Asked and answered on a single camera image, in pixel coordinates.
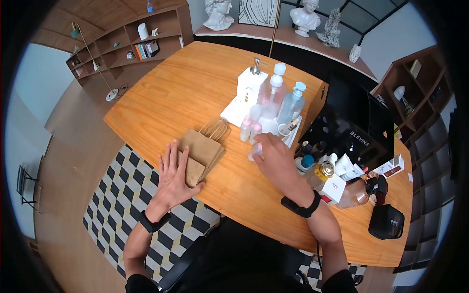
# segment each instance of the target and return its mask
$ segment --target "black pouch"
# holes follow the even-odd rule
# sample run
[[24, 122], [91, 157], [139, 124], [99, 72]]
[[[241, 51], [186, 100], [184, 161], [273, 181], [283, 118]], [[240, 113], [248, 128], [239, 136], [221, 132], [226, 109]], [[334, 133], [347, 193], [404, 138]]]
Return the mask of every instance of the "black pouch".
[[368, 232], [378, 239], [396, 239], [404, 230], [404, 214], [390, 204], [376, 206], [371, 215]]

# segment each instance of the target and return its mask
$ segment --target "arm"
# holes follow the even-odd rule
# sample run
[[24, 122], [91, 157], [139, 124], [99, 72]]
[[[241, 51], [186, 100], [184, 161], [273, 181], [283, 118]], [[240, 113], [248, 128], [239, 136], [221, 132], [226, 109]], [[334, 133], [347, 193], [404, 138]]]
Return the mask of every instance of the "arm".
[[[159, 220], [174, 206], [198, 194], [205, 183], [201, 182], [194, 188], [185, 183], [185, 174], [189, 148], [184, 150], [182, 161], [177, 165], [177, 140], [166, 145], [164, 159], [159, 156], [159, 184], [156, 195], [150, 200], [145, 216], [153, 223]], [[124, 247], [124, 266], [126, 278], [139, 274], [148, 278], [144, 261], [150, 249], [152, 233], [149, 233], [140, 222], [129, 235]]]
[[[253, 156], [261, 173], [298, 206], [309, 207], [313, 202], [314, 193], [305, 178], [296, 170], [290, 148], [271, 133], [259, 134], [255, 139], [262, 143], [264, 153], [264, 159]], [[340, 226], [327, 204], [321, 201], [311, 217], [307, 218], [307, 223], [323, 251], [323, 282], [335, 273], [347, 270], [348, 263]]]

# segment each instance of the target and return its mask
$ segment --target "black office chair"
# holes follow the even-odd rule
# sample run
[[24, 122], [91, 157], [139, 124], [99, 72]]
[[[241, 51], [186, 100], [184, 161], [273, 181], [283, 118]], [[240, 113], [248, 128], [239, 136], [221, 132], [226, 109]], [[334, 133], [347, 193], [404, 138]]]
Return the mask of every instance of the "black office chair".
[[265, 242], [266, 247], [278, 249], [278, 251], [283, 252], [281, 260], [283, 272], [288, 276], [294, 276], [298, 273], [303, 284], [308, 284], [307, 277], [299, 271], [299, 267], [304, 261], [303, 253], [295, 248], [257, 233], [228, 217], [224, 217], [216, 227], [209, 229], [204, 236], [199, 236], [184, 254], [182, 254], [178, 262], [176, 262], [160, 280], [158, 290], [162, 293], [177, 292], [183, 286], [184, 280], [190, 279], [192, 275], [196, 273], [200, 274], [199, 266], [205, 261], [206, 251], [213, 252], [213, 249], [216, 249], [218, 245], [217, 237], [220, 239], [227, 235], [229, 235], [228, 237], [232, 237], [232, 235], [239, 236], [241, 234], [244, 238], [249, 237], [248, 239], [250, 240], [256, 238], [254, 241], [258, 243]]

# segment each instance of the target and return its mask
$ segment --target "black chair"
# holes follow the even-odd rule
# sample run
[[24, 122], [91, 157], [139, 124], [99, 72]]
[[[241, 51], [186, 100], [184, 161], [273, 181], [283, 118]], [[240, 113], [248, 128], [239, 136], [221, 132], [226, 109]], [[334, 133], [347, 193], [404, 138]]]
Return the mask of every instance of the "black chair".
[[32, 203], [37, 203], [37, 201], [28, 201], [24, 199], [23, 193], [24, 193], [24, 185], [26, 184], [26, 180], [32, 180], [34, 181], [34, 184], [37, 185], [41, 190], [42, 186], [39, 184], [39, 179], [34, 179], [32, 178], [24, 169], [23, 166], [20, 165], [18, 168], [18, 176], [16, 178], [16, 191], [20, 194], [21, 196], [21, 206], [23, 204], [27, 203], [29, 204], [33, 209], [35, 209], [37, 212], [39, 212]]
[[[222, 250], [227, 250], [227, 239], [230, 237], [249, 239], [257, 244], [262, 243], [266, 248], [272, 248], [280, 254], [280, 266], [283, 269], [283, 273], [288, 276], [294, 276], [298, 274], [303, 284], [308, 284], [306, 276], [299, 271], [300, 265], [304, 261], [304, 254], [299, 250], [292, 248], [288, 245], [282, 244], [274, 239], [271, 239], [265, 235], [257, 233], [228, 217], [224, 217], [220, 220], [220, 223], [207, 231], [204, 236], [199, 236], [192, 245], [182, 254], [179, 260], [172, 266], [172, 268], [163, 276], [158, 284], [158, 290], [160, 292], [169, 293], [177, 292], [182, 289], [184, 282], [187, 280], [193, 280], [200, 276], [201, 264], [207, 264], [207, 262], [218, 259], [213, 257], [214, 252], [217, 248], [222, 247]], [[239, 247], [239, 244], [232, 245], [233, 247]]]

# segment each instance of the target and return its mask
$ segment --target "framed artwork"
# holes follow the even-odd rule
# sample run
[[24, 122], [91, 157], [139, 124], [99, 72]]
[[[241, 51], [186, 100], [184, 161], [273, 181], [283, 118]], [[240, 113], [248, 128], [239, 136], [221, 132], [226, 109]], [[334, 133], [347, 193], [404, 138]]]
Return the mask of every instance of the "framed artwork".
[[280, 0], [240, 0], [239, 23], [273, 28]]

